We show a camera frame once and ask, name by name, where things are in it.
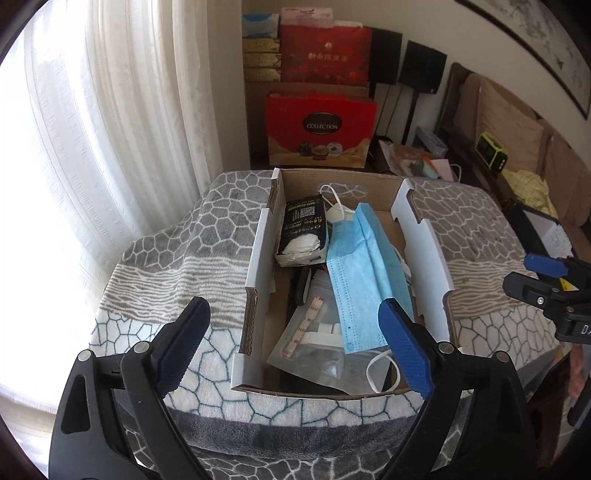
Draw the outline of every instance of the wall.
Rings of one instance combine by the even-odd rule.
[[[499,28],[454,0],[317,0],[319,7],[332,7],[339,20],[362,21],[369,27],[387,28],[448,55],[446,71],[436,95],[421,95],[414,115],[414,127],[435,125],[451,64],[458,61],[505,86],[550,122],[591,166],[591,124],[552,75],[527,50]],[[245,12],[278,12],[294,5],[286,0],[243,0]],[[391,88],[379,130],[383,134],[391,107],[401,85]],[[376,99],[384,98],[378,89]],[[411,100],[404,87],[388,135],[400,141]]]
[[[213,109],[224,171],[250,169],[241,16],[236,0],[207,0]]]

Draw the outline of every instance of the blue face mask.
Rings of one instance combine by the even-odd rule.
[[[378,324],[383,300],[395,298],[408,316],[414,317],[402,264],[367,203],[357,205],[353,221],[333,224],[326,264],[345,353],[387,345]]]

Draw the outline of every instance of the patterned blanket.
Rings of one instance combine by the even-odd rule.
[[[214,478],[375,478],[412,425],[421,397],[402,395],[335,401],[297,399],[230,389],[232,355],[238,351],[246,303],[248,262],[271,171],[225,173],[178,224],[134,242],[105,290],[91,348],[97,355],[123,353],[151,340],[193,296],[211,306],[211,327],[180,387],[165,398],[181,434]],[[478,263],[504,275],[524,252],[508,223],[478,189],[414,180],[412,201],[429,218],[446,260],[463,288],[450,305],[459,342],[478,355],[505,349],[525,382],[549,362],[557,346],[553,325],[537,309],[511,303],[498,284],[474,282]],[[333,185],[339,193],[355,186]],[[454,301],[454,295],[462,296]],[[478,304],[476,314],[470,307]],[[469,397],[459,409],[461,423]],[[125,399],[120,403],[125,407]],[[452,427],[439,465],[449,460],[460,427]],[[128,437],[150,464],[133,418]]]

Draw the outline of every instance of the silver screw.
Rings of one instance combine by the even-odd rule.
[[[90,350],[82,350],[78,354],[78,360],[80,362],[86,362],[90,358]]]
[[[497,352],[496,357],[499,361],[503,362],[504,364],[509,363],[511,357],[507,354],[507,352]]]
[[[450,353],[453,353],[454,350],[455,350],[455,348],[449,342],[441,342],[439,344],[439,351],[441,353],[445,353],[446,355],[449,355]]]
[[[135,353],[146,353],[150,348],[149,342],[138,342],[134,345],[134,352]]]

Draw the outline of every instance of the black oval label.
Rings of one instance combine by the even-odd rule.
[[[304,118],[301,124],[315,135],[330,135],[340,130],[343,121],[334,113],[315,112]]]

